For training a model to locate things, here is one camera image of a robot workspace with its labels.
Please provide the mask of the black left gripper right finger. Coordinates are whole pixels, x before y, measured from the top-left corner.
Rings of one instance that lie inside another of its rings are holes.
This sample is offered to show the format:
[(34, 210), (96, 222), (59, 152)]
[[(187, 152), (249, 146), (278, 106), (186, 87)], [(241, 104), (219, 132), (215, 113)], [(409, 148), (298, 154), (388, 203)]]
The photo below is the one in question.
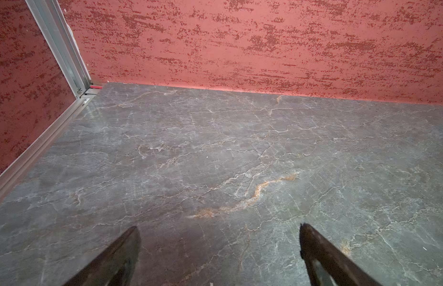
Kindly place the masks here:
[(301, 224), (300, 254), (313, 286), (378, 286), (379, 282), (350, 260), (310, 224)]

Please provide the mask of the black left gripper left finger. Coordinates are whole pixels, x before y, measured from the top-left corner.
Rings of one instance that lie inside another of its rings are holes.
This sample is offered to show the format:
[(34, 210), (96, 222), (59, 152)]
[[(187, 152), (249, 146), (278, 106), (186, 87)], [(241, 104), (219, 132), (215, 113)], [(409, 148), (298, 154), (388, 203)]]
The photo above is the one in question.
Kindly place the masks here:
[(140, 252), (140, 233), (131, 226), (86, 267), (70, 278), (67, 286), (128, 286)]

